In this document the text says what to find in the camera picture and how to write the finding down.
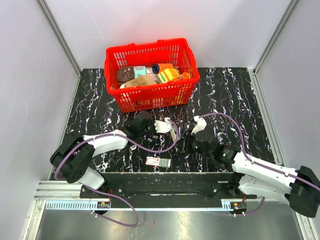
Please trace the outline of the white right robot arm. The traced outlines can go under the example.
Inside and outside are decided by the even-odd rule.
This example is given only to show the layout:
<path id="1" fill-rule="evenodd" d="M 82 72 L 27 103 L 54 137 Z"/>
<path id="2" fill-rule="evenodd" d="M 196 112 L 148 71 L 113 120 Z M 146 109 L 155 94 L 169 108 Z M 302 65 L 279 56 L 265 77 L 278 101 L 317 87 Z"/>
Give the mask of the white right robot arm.
<path id="1" fill-rule="evenodd" d="M 215 168 L 231 174 L 221 197 L 255 195 L 277 200 L 295 212 L 315 218 L 320 205 L 320 181 L 306 166 L 276 165 L 250 156 L 236 147 L 222 145 L 207 130 L 187 131 L 179 148 L 183 154 L 201 154 Z"/>

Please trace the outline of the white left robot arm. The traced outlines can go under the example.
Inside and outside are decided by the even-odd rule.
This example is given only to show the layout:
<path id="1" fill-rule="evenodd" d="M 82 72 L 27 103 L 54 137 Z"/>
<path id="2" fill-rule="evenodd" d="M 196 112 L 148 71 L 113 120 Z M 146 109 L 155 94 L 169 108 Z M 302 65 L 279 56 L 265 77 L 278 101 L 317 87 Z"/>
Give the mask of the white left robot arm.
<path id="1" fill-rule="evenodd" d="M 54 178 L 58 180 L 61 176 L 69 184 L 86 185 L 96 197 L 103 198 L 109 190 L 108 185 L 97 170 L 89 167 L 92 159 L 106 152 L 122 150 L 129 140 L 155 132 L 154 117 L 142 111 L 112 132 L 87 136 L 71 134 L 50 157 L 49 161 L 56 169 Z"/>

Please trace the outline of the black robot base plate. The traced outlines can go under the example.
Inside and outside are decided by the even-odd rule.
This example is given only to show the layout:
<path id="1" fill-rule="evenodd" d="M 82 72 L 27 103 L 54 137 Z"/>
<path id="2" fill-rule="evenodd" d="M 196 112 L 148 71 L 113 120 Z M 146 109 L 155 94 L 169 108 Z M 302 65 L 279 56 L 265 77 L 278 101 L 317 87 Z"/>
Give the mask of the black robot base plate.
<path id="1" fill-rule="evenodd" d="M 213 199 L 255 199 L 236 188 L 240 174 L 232 172 L 107 172 L 100 191 L 123 198 L 140 196 L 202 196 Z"/>

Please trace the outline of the light blue stapler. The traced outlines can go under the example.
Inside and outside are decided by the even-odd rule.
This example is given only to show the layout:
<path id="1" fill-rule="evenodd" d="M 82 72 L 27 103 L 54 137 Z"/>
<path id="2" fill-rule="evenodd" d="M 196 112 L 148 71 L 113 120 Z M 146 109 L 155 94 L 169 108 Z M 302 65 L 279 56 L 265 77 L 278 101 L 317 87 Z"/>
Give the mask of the light blue stapler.
<path id="1" fill-rule="evenodd" d="M 170 146 L 170 147 L 168 147 L 166 150 L 167 151 L 169 151 L 169 150 L 171 150 L 172 148 L 174 148 L 175 147 L 175 145 L 176 145 L 176 143 L 177 143 L 177 141 L 179 140 L 179 130 L 178 130 L 178 127 L 177 127 L 177 125 L 176 125 L 176 123 L 174 122 L 174 121 L 172 121 L 169 117 L 166 117 L 165 119 L 164 119 L 164 121 L 166 122 L 166 123 L 168 123 L 168 124 L 170 124 L 171 125 L 171 129 L 170 129 L 170 135 L 171 135 L 171 138 L 172 138 L 172 140 L 173 140 L 173 143 L 172 143 L 172 145 Z"/>

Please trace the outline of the white red staple box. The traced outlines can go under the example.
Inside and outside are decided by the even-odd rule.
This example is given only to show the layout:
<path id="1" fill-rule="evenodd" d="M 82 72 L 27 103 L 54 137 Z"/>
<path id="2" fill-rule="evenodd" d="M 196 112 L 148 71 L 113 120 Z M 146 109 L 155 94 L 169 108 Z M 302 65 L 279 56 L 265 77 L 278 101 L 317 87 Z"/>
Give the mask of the white red staple box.
<path id="1" fill-rule="evenodd" d="M 147 166 L 169 168 L 171 166 L 171 159 L 159 157 L 147 157 L 145 164 Z"/>

